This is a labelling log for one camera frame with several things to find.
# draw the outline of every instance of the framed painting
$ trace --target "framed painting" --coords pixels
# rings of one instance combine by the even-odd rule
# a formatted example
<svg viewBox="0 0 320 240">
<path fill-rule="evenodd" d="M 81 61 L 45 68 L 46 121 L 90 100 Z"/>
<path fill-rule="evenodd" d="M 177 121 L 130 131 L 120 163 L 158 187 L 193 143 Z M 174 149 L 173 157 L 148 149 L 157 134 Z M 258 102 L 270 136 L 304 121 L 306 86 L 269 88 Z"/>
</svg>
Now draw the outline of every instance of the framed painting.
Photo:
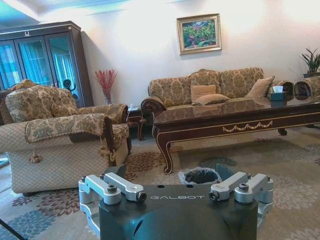
<svg viewBox="0 0 320 240">
<path fill-rule="evenodd" d="M 180 55 L 222 49 L 219 13 L 181 17 L 176 23 Z"/>
</svg>

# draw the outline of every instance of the white wall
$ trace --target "white wall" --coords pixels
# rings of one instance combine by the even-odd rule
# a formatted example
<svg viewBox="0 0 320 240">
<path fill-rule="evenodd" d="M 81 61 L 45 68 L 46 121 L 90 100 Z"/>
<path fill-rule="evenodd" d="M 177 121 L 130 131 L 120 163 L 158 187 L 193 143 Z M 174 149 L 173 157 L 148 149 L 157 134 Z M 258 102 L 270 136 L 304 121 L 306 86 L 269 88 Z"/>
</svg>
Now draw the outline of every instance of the white wall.
<svg viewBox="0 0 320 240">
<path fill-rule="evenodd" d="M 306 47 L 320 46 L 318 0 L 187 0 L 133 2 L 122 11 L 58 15 L 84 31 L 82 40 L 95 105 L 105 103 L 93 78 L 98 69 L 115 68 L 115 103 L 139 105 L 152 79 L 261 67 L 265 76 L 296 81 L 306 68 Z M 222 51 L 179 55 L 176 18 L 220 13 Z"/>
</svg>

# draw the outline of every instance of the floral upholstered sofa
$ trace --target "floral upholstered sofa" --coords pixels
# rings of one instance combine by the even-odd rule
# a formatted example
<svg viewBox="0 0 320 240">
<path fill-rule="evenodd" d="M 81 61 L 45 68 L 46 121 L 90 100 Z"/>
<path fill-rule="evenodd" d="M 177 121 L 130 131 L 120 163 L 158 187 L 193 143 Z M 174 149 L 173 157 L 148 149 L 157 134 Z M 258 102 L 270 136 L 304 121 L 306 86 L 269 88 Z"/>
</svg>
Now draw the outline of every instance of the floral upholstered sofa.
<svg viewBox="0 0 320 240">
<path fill-rule="evenodd" d="M 0 97 L 0 152 L 7 152 L 15 193 L 77 187 L 131 150 L 125 104 L 77 109 L 68 90 L 40 85 Z"/>
<path fill-rule="evenodd" d="M 241 100 L 251 90 L 258 79 L 264 78 L 259 67 L 237 70 L 214 71 L 201 69 L 185 77 L 171 77 L 152 80 L 148 86 L 149 97 L 141 103 L 141 108 L 157 117 L 166 110 L 191 108 L 191 86 L 215 85 L 215 93 L 229 97 L 230 101 Z M 292 95 L 293 84 L 287 81 L 273 80 L 267 90 L 270 96 L 272 86 L 283 85 Z"/>
</svg>

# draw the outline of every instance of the armrest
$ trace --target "armrest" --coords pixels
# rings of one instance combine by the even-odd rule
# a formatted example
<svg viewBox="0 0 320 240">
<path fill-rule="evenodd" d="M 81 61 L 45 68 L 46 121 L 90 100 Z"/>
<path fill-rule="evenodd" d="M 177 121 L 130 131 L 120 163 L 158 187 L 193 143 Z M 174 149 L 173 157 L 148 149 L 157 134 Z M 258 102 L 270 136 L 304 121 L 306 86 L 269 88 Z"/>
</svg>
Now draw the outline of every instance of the armrest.
<svg viewBox="0 0 320 240">
<path fill-rule="evenodd" d="M 294 90 L 298 95 L 317 97 L 320 95 L 320 76 L 308 77 L 298 81 Z"/>
<path fill-rule="evenodd" d="M 27 143 L 25 139 L 25 127 L 27 123 L 27 121 L 24 121 L 0 126 L 1 153 L 32 148 L 32 145 Z"/>
<path fill-rule="evenodd" d="M 86 133 L 113 141 L 112 122 L 103 113 L 35 119 L 25 125 L 25 140 L 36 143 L 55 137 Z"/>
<path fill-rule="evenodd" d="M 165 111 L 167 108 L 161 99 L 157 96 L 148 96 L 141 103 L 141 109 L 146 113 L 153 113 L 156 118 L 160 113 Z"/>
<path fill-rule="evenodd" d="M 103 106 L 90 106 L 78 109 L 78 114 L 105 114 L 113 124 L 125 124 L 128 116 L 126 104 L 109 104 Z"/>
</svg>

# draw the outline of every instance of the bolt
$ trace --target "bolt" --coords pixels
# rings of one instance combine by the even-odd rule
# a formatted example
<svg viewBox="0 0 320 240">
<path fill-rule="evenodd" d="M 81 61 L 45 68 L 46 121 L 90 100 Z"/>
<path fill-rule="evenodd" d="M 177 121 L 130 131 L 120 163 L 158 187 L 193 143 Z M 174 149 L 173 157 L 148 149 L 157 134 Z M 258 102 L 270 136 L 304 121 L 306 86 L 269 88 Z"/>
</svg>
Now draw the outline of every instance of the bolt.
<svg viewBox="0 0 320 240">
<path fill-rule="evenodd" d="M 117 191 L 117 187 L 115 185 L 109 185 L 106 190 L 108 191 L 108 193 L 113 194 Z"/>
<path fill-rule="evenodd" d="M 240 183 L 239 189 L 241 189 L 241 190 L 244 191 L 244 192 L 248 192 L 249 186 L 248 186 L 248 184 Z"/>
<path fill-rule="evenodd" d="M 140 191 L 138 192 L 138 195 L 137 195 L 137 201 L 138 202 L 143 202 L 144 200 L 146 200 L 147 198 L 147 194 L 143 191 Z"/>
<path fill-rule="evenodd" d="M 217 191 L 209 192 L 209 199 L 211 199 L 212 201 L 216 202 L 218 201 L 219 198 L 220 198 L 220 195 Z"/>
</svg>

